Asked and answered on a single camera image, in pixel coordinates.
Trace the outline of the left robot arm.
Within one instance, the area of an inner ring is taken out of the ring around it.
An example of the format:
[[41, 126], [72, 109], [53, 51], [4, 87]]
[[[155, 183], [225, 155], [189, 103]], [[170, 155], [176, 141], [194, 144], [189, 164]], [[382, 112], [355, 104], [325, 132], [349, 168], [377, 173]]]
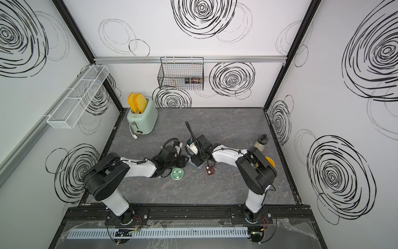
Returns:
[[167, 170], [184, 168], [189, 157], [182, 155], [177, 146], [165, 146], [152, 158], [127, 159], [109, 153], [83, 176], [85, 189], [96, 201], [102, 202], [117, 217], [125, 215], [130, 205], [118, 191], [123, 179], [128, 177], [161, 177]]

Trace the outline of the green round pillbox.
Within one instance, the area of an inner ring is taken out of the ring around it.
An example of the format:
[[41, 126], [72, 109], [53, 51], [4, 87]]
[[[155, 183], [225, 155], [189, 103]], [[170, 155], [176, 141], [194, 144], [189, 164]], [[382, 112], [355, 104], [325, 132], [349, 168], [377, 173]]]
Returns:
[[175, 181], [181, 180], [184, 177], [184, 170], [182, 168], [174, 168], [171, 173], [171, 178]]

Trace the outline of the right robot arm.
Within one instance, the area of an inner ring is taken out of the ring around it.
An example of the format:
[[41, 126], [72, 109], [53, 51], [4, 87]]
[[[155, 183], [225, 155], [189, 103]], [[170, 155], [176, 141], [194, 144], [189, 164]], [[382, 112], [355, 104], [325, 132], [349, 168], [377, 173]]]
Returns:
[[196, 166], [212, 161], [237, 167], [249, 189], [245, 201], [245, 219], [252, 224], [260, 219], [267, 192], [275, 190], [273, 182], [277, 171], [269, 158], [254, 146], [250, 149], [235, 149], [218, 143], [211, 144], [204, 135], [188, 139], [185, 149]]

